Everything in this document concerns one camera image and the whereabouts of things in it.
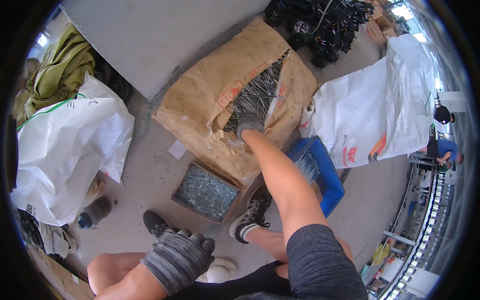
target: green strap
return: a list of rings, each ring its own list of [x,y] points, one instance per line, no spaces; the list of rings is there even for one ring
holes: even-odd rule
[[[425,116],[428,116],[427,115],[427,105],[430,102],[430,96],[431,95],[432,95],[432,91],[430,91],[430,93],[428,94],[427,103],[425,103],[425,107],[423,108],[423,113],[425,114]]]
[[[64,104],[67,103],[68,101],[72,100],[73,97],[75,97],[76,95],[80,95],[80,96],[82,96],[83,98],[86,98],[86,97],[85,97],[84,95],[82,95],[82,94],[75,93],[75,94],[73,94],[73,96],[72,96],[70,99],[57,103],[54,107],[50,108],[50,109],[47,110],[47,111],[42,111],[42,112],[39,112],[39,113],[33,115],[31,118],[29,118],[27,121],[25,121],[25,123],[23,123],[22,125],[18,126],[18,127],[17,127],[17,131],[20,130],[22,127],[24,127],[25,124],[27,124],[27,123],[28,123],[31,119],[33,119],[34,117],[36,117],[36,116],[38,116],[38,115],[41,115],[41,114],[46,114],[46,113],[49,113],[49,112],[51,112],[51,111],[56,110],[58,107],[64,105]]]

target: blue plastic crate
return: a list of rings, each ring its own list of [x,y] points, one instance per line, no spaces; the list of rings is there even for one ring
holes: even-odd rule
[[[323,197],[320,207],[325,217],[328,217],[340,200],[342,200],[345,190],[343,189],[340,178],[338,178],[332,160],[318,136],[302,139],[291,147],[290,151],[287,152],[287,156],[295,162],[307,150],[310,150],[320,169],[320,175],[315,181],[317,181]]]

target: hand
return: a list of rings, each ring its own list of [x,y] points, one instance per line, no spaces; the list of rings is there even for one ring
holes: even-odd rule
[[[241,138],[241,132],[244,129],[253,129],[257,130],[258,132],[264,133],[264,126],[262,125],[262,123],[260,123],[256,116],[250,114],[242,115],[237,126],[237,137],[242,142],[243,139]]]
[[[215,241],[188,229],[167,229],[140,260],[169,296],[192,284],[214,261]]]

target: olive green tarp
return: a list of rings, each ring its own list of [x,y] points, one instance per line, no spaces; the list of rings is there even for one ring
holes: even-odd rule
[[[94,75],[92,46],[68,24],[53,45],[47,48],[38,69],[20,91],[12,108],[17,126],[37,110],[70,98],[84,82],[85,72]]]

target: black sneaker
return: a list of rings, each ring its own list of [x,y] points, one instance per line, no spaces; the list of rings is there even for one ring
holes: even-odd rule
[[[229,234],[240,243],[248,244],[245,236],[250,230],[256,227],[270,227],[270,223],[264,223],[264,215],[271,203],[272,195],[268,192],[267,186],[258,187],[247,201],[247,211],[230,225]]]
[[[162,236],[165,230],[170,228],[170,224],[153,210],[144,212],[144,224],[148,232],[157,239]]]

